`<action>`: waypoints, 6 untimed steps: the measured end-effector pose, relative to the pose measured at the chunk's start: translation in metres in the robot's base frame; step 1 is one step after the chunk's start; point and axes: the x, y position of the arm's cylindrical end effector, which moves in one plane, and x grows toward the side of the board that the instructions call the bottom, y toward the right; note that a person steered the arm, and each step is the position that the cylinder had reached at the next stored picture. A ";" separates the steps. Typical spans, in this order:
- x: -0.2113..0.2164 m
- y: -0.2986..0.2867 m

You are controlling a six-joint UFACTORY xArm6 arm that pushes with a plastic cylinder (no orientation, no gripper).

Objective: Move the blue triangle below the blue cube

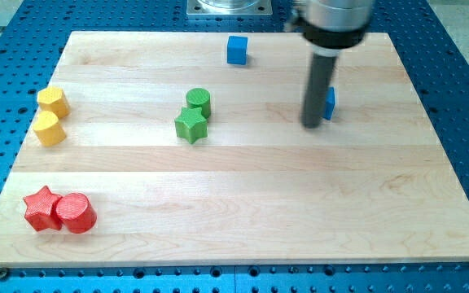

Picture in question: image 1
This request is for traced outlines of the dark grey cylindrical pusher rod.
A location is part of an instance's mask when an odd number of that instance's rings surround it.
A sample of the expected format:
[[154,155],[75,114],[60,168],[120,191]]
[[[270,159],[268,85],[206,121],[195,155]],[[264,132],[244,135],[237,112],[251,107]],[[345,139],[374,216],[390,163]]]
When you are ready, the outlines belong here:
[[336,57],[312,56],[300,114],[301,124],[306,129],[315,129],[322,123],[336,60]]

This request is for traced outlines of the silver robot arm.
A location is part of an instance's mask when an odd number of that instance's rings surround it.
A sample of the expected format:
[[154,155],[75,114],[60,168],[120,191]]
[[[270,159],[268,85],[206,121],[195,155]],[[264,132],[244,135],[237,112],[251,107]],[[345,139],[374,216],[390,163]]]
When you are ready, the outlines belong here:
[[313,54],[300,114],[306,129],[322,123],[326,97],[342,50],[358,45],[370,25],[374,0],[299,0],[283,29],[302,29]]

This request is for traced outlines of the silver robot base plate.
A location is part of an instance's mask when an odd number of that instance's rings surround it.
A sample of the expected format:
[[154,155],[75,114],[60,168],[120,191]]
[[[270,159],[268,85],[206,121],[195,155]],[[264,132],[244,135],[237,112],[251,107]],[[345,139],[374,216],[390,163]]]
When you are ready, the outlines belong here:
[[272,15],[271,0],[187,0],[186,13],[211,15]]

